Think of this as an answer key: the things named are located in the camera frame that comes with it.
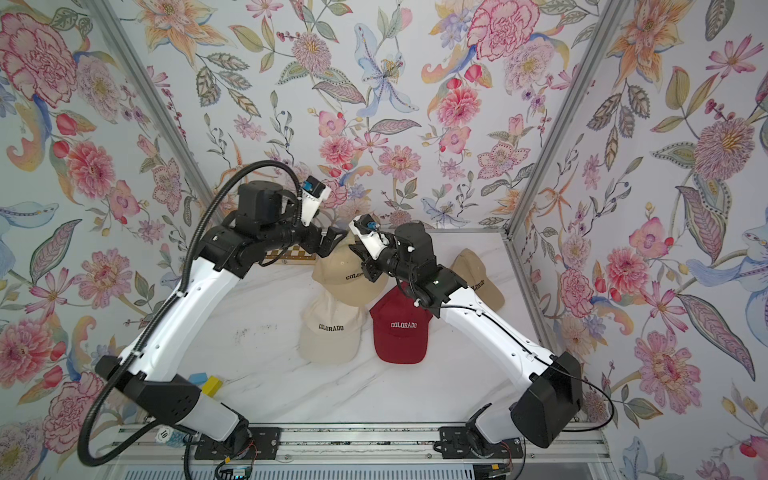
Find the tan cap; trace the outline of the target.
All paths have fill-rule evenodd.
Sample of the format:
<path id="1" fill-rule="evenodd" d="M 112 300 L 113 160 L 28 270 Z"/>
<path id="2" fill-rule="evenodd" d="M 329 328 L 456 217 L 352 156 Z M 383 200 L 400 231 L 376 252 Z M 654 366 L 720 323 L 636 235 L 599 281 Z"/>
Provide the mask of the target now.
<path id="1" fill-rule="evenodd" d="M 451 270 L 459 275 L 494 312 L 498 312 L 505 305 L 504 295 L 490 280 L 485 264 L 474 251 L 463 249 L 456 256 Z"/>
<path id="2" fill-rule="evenodd" d="M 312 279 L 338 301 L 351 307 L 370 304 L 385 290 L 388 279 L 368 280 L 363 273 L 362 260 L 350 249 L 355 236 L 348 233 L 325 258 L 314 266 Z"/>

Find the red Colorado cap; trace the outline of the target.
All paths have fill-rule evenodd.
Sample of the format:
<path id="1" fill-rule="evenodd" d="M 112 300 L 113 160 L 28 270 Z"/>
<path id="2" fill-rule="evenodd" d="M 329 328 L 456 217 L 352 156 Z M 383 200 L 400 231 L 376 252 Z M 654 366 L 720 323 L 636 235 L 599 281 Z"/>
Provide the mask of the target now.
<path id="1" fill-rule="evenodd" d="M 433 315 L 415 305 L 398 287 L 383 295 L 369 310 L 377 356 L 400 365 L 420 363 L 426 356 Z"/>

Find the cream Colorado cap front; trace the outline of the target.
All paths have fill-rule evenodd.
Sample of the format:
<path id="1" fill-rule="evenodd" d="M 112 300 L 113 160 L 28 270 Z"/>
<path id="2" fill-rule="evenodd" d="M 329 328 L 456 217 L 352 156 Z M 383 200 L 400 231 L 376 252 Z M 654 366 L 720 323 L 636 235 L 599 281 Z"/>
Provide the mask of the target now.
<path id="1" fill-rule="evenodd" d="M 298 353 L 323 365 L 348 363 L 357 355 L 368 311 L 340 302 L 328 292 L 301 312 Z"/>

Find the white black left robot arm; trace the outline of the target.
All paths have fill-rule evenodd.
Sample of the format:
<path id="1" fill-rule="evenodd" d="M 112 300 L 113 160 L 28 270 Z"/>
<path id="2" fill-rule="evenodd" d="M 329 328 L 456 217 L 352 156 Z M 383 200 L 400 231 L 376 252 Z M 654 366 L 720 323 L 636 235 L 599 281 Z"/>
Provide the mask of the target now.
<path id="1" fill-rule="evenodd" d="M 247 421 L 183 379 L 181 360 L 219 302 L 269 252 L 300 246 L 320 257 L 331 253 L 345 231 L 313 222 L 330 194 L 330 187 L 314 177 L 302 183 L 298 195 L 273 182 L 240 185 L 237 209 L 194 248 L 189 282 L 170 296 L 172 305 L 159 325 L 125 353 L 102 357 L 97 374 L 161 424 L 243 450 L 250 442 Z"/>

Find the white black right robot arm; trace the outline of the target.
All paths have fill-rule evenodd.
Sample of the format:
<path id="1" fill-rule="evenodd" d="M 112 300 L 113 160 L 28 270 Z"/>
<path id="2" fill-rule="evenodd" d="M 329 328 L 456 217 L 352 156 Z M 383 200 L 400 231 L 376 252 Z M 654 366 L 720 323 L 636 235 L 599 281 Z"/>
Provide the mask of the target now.
<path id="1" fill-rule="evenodd" d="M 490 444 L 522 437 L 537 447 L 549 447 L 581 409 L 579 362 L 526 338 L 457 273 L 441 265 L 422 223 L 405 223 L 387 233 L 371 216 L 362 215 L 349 229 L 357 238 L 350 249 L 361 259 L 369 281 L 387 275 L 404 282 L 416 306 L 472 340 L 510 378 L 515 391 L 509 405 L 482 409 L 471 430 Z"/>

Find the wooden chessboard box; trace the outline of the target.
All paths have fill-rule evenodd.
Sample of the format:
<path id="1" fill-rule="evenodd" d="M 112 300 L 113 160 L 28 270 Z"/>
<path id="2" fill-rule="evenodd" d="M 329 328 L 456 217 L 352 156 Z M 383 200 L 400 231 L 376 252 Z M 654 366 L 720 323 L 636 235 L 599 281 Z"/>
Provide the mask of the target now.
<path id="1" fill-rule="evenodd" d="M 313 264 L 317 259 L 315 253 L 309 253 L 299 245 L 294 245 L 288 250 L 275 249 L 268 251 L 263 262 L 274 262 L 281 265 Z"/>

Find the yellow block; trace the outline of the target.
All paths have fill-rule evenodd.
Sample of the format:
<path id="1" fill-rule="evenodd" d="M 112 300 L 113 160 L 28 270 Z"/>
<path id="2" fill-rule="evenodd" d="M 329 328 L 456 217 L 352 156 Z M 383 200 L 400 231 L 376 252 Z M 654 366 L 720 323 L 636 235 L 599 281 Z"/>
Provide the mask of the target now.
<path id="1" fill-rule="evenodd" d="M 220 391 L 222 387 L 223 387 L 223 381 L 218 377 L 211 376 L 202 385 L 201 390 L 205 395 L 213 398 L 216 396 L 216 394 Z"/>

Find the blue block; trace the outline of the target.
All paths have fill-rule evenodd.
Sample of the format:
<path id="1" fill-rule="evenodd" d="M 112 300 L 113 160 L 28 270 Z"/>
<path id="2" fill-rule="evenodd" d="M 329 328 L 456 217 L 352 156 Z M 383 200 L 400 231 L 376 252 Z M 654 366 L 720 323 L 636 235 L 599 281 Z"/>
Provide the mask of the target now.
<path id="1" fill-rule="evenodd" d="M 203 385 L 207 380 L 208 375 L 204 372 L 193 373 L 188 377 L 188 381 L 195 385 Z"/>

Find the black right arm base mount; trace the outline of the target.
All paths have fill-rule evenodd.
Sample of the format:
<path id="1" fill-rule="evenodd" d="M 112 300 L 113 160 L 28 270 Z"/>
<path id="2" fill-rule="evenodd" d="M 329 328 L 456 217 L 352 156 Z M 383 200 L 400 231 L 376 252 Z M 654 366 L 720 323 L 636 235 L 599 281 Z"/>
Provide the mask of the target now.
<path id="1" fill-rule="evenodd" d="M 511 463 L 514 459 L 522 459 L 524 453 L 519 438 L 491 444 L 479 433 L 476 420 L 490 406 L 490 403 L 484 405 L 460 426 L 440 427 L 433 450 L 444 460 L 505 460 Z"/>

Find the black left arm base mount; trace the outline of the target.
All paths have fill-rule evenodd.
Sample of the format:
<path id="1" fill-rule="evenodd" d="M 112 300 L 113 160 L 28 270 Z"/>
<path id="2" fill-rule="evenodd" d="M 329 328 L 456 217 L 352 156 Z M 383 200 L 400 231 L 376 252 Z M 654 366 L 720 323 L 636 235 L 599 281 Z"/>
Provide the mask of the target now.
<path id="1" fill-rule="evenodd" d="M 222 461 L 226 458 L 275 460 L 280 446 L 280 427 L 249 425 L 241 422 L 234 432 L 223 441 L 215 441 L 203 435 L 194 449 L 195 460 Z"/>

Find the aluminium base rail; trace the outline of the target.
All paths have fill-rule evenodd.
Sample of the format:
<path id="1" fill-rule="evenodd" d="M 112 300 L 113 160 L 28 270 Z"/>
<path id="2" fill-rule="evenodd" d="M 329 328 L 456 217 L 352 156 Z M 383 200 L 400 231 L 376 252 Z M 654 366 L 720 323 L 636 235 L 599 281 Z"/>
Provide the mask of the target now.
<path id="1" fill-rule="evenodd" d="M 512 439 L 485 452 L 471 449 L 459 423 L 253 424 L 260 465 L 309 463 L 608 463 L 599 432 L 563 433 L 542 449 Z"/>

